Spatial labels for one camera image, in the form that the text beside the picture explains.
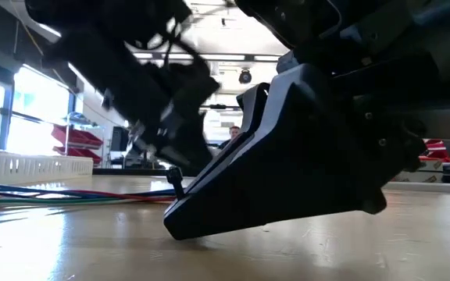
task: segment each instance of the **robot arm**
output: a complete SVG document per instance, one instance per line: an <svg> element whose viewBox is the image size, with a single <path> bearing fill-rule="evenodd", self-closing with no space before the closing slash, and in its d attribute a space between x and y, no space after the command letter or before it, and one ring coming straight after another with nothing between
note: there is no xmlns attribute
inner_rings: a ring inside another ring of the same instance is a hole
<svg viewBox="0 0 450 281"><path fill-rule="evenodd" d="M238 97L241 132L216 157L198 107L218 84L199 54L166 32L171 18L190 16L188 7L181 0L67 2L27 0L35 20L62 33L47 61L72 63L106 105L136 124L141 147L199 173L185 190L170 174L178 200L164 223L178 240L313 215L378 213L386 207L381 187L420 166L422 138L450 139L450 1L237 0L291 51L271 84ZM125 44L148 49L156 34L193 63L138 63Z"/></svg>

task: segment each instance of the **red object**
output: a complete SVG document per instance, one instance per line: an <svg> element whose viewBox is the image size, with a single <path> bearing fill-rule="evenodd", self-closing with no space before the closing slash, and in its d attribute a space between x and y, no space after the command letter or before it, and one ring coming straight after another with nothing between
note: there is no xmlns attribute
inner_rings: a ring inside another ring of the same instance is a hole
<svg viewBox="0 0 450 281"><path fill-rule="evenodd" d="M58 148L54 147L54 151L57 151L61 155L65 155L66 149L65 148ZM96 155L94 152L89 151L88 149L81 149L81 148L69 148L67 152L67 156L75 156L75 157L87 157L92 158L94 164L100 164L102 162L102 157Z"/></svg>
<svg viewBox="0 0 450 281"><path fill-rule="evenodd" d="M428 156L421 156L420 160L442 160L444 163L450 163L449 154L442 140L426 140L425 144L428 148Z"/></svg>
<svg viewBox="0 0 450 281"><path fill-rule="evenodd" d="M67 127L55 125L52 131L52 136L62 143L63 146L67 145L69 148L87 148L87 149L99 149L103 141L95 137L92 133L70 129L69 140L66 140Z"/></svg>

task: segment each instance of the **ceiling light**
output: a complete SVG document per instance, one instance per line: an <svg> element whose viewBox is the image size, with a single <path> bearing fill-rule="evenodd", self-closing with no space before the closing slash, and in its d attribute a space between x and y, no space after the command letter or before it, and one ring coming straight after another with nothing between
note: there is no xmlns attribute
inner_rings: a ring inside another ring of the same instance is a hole
<svg viewBox="0 0 450 281"><path fill-rule="evenodd" d="M280 56L278 55L255 55L255 60L267 61L267 62L276 62L278 61Z"/></svg>
<svg viewBox="0 0 450 281"><path fill-rule="evenodd" d="M223 61L227 61L227 60L233 60L233 61L237 61L237 60L244 60L245 57L243 55L202 55L202 57L204 59L209 59L209 60L223 60Z"/></svg>
<svg viewBox="0 0 450 281"><path fill-rule="evenodd" d="M149 53L134 53L133 55L137 59L152 59L152 54Z"/></svg>
<svg viewBox="0 0 450 281"><path fill-rule="evenodd" d="M42 29L44 29L44 30L46 30L46 31L48 31L48 32L50 32L50 33L52 33L52 34L58 36L58 37L61 37L61 36L62 36L62 35L60 34L60 32L58 32L57 30L52 29L51 27L49 27L49 26L47 26L47 25L44 25L44 24L39 23L39 27L41 27Z"/></svg>
<svg viewBox="0 0 450 281"><path fill-rule="evenodd" d="M169 59L192 59L192 56L189 54L170 54L168 56Z"/></svg>

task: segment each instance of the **screw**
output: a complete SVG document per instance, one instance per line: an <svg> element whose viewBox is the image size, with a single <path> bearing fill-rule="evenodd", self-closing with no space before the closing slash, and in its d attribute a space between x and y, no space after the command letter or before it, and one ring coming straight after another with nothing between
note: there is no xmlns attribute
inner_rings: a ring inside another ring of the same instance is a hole
<svg viewBox="0 0 450 281"><path fill-rule="evenodd" d="M369 38L370 38L372 41L375 41L376 39L378 39L378 34L377 34L376 32L373 32L373 33L369 36Z"/></svg>

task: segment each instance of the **man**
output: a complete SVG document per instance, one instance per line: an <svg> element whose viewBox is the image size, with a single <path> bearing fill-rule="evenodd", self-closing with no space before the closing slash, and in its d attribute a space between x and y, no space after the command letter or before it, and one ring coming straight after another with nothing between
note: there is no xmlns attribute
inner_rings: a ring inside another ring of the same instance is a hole
<svg viewBox="0 0 450 281"><path fill-rule="evenodd" d="M232 141L238 134L239 134L239 130L241 128L239 128L238 126L232 126L229 130L228 133L230 134L230 139L229 140L225 140L222 144L220 144L220 146L218 147L219 149L224 149L227 144L230 143L230 141Z"/></svg>

